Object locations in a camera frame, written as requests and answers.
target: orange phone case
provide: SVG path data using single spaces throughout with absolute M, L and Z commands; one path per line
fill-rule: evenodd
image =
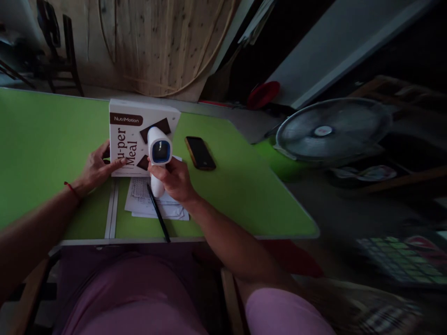
M 188 148 L 188 151 L 190 152 L 190 156 L 191 156 L 191 159 L 192 159 L 192 163 L 194 164 L 194 166 L 196 167 L 196 169 L 204 170 L 204 171 L 212 171 L 212 170 L 215 170 L 215 169 L 216 169 L 215 166 L 214 166 L 214 167 L 207 167 L 207 168 L 206 168 L 206 167 L 199 167 L 199 166 L 197 166 L 196 158 L 194 157 L 194 154 L 192 153 L 190 144 L 189 144 L 189 142 L 188 142 L 188 137 L 191 137 L 191 138 L 198 138 L 198 139 L 201 139 L 202 141 L 203 141 L 203 139 L 200 138 L 200 137 L 197 137 L 197 136 L 187 136 L 187 137 L 185 137 L 186 147 Z M 205 144 L 205 146 L 206 146 L 206 149 L 208 150 L 208 153 L 209 153 L 210 150 L 208 149 L 208 146 L 206 145 L 205 141 L 203 141 L 203 142 L 204 142 L 204 144 Z

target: red bracelet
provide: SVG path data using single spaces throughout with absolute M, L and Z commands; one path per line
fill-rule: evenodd
M 76 196 L 76 198 L 79 200 L 79 202 L 82 200 L 79 194 L 76 193 L 75 189 L 66 181 L 64 181 L 64 185 L 67 185 L 68 188 L 73 192 L 73 194 Z

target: chocolate piece image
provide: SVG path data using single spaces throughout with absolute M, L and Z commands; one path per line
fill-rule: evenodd
M 166 135 L 171 133 L 171 128 L 169 128 L 168 119 L 164 118 L 161 121 L 158 121 L 157 123 L 154 123 L 153 125 L 144 128 L 142 131 L 140 131 L 141 137 L 143 138 L 144 143 L 148 143 L 148 131 L 151 127 L 157 127 L 162 132 L 164 132 Z
M 149 167 L 149 162 L 148 162 L 148 157 L 147 155 L 144 155 L 143 158 L 141 158 L 141 160 L 138 162 L 137 166 L 139 168 L 142 168 L 143 170 L 147 171 L 148 167 Z

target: smartphone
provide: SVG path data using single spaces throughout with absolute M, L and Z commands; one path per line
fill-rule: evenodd
M 185 142 L 196 168 L 199 170 L 214 170 L 216 168 L 205 142 L 200 137 L 186 136 Z

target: nutrimotion box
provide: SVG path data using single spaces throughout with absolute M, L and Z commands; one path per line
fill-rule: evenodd
M 169 106 L 112 99 L 109 114 L 110 160 L 128 160 L 112 177 L 149 176 L 149 128 L 158 127 L 172 141 L 181 113 Z

